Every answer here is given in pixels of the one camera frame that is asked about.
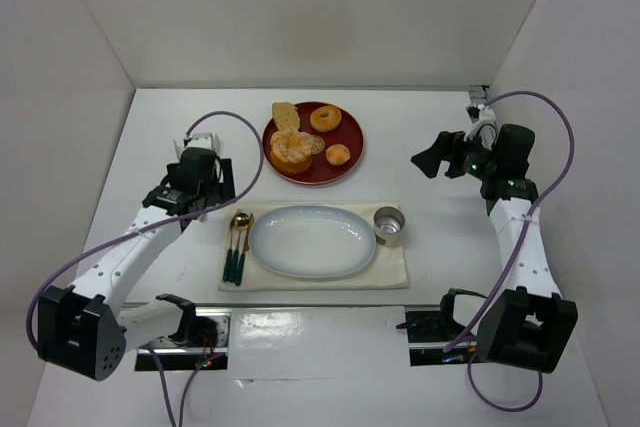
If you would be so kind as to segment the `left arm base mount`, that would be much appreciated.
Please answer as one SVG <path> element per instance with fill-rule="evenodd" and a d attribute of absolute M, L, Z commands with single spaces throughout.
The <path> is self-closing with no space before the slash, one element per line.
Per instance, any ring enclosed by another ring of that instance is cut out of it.
<path fill-rule="evenodd" d="M 159 313 L 160 307 L 179 313 L 176 321 L 170 320 L 161 335 L 149 342 L 165 371 L 228 368 L 230 311 L 197 307 L 194 302 L 173 294 L 158 295 L 149 307 L 153 314 Z"/>

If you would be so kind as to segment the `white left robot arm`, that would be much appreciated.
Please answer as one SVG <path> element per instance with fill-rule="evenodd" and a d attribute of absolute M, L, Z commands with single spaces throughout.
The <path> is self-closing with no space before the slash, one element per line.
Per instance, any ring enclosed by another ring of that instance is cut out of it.
<path fill-rule="evenodd" d="M 143 307 L 122 308 L 159 255 L 201 216 L 231 203 L 232 162 L 188 147 L 167 167 L 129 229 L 108 242 L 103 257 L 65 288 L 37 297 L 38 357 L 96 381 L 108 378 L 124 354 L 157 338 L 188 343 L 201 329 L 193 302 L 159 294 Z"/>

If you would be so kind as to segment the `small round bun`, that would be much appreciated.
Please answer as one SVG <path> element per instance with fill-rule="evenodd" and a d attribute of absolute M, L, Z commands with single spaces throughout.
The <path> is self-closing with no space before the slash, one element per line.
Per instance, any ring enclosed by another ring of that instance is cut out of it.
<path fill-rule="evenodd" d="M 350 160 L 351 152 L 349 148 L 343 144 L 334 144 L 326 149 L 325 156 L 326 160 L 332 166 L 341 166 Z"/>

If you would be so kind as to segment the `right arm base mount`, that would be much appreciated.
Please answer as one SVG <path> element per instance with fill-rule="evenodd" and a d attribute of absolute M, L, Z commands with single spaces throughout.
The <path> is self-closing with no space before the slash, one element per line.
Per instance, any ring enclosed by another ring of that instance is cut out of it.
<path fill-rule="evenodd" d="M 463 296 L 470 297 L 479 304 L 486 298 L 478 292 L 450 289 L 441 298 L 438 308 L 405 310 L 405 318 L 396 325 L 396 329 L 406 333 L 412 367 L 464 364 L 477 352 L 474 334 L 451 351 L 443 351 L 466 326 L 466 321 L 460 323 L 454 318 L 456 300 Z"/>

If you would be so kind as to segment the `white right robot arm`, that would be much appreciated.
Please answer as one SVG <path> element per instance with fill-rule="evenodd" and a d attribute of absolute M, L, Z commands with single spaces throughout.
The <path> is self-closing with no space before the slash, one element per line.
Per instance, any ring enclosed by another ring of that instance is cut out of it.
<path fill-rule="evenodd" d="M 411 161 L 428 178 L 447 163 L 446 177 L 478 179 L 499 242 L 499 281 L 450 344 L 474 339 L 484 362 L 551 373 L 578 312 L 574 302 L 562 298 L 547 262 L 539 226 L 542 197 L 526 177 L 534 141 L 533 131 L 513 124 L 500 128 L 490 148 L 476 136 L 443 131 Z"/>

